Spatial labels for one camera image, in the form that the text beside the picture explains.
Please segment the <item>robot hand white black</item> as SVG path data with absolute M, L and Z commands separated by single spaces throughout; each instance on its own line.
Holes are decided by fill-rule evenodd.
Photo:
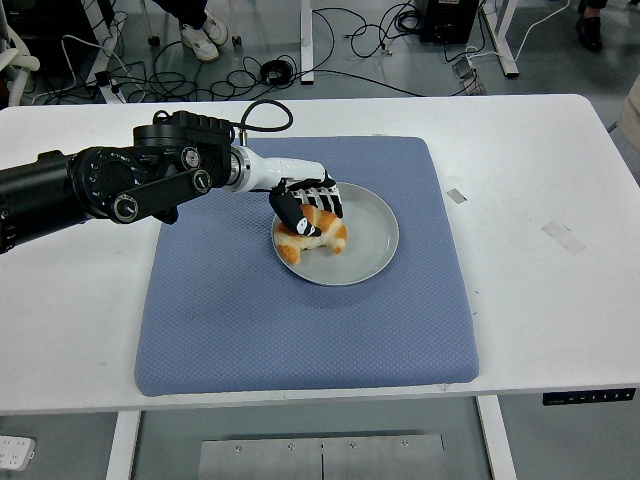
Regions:
M 343 206 L 336 181 L 317 162 L 280 157 L 263 158 L 248 147 L 237 147 L 243 161 L 238 192 L 267 191 L 269 203 L 284 226 L 294 234 L 321 235 L 302 212 L 303 204 L 343 217 Z

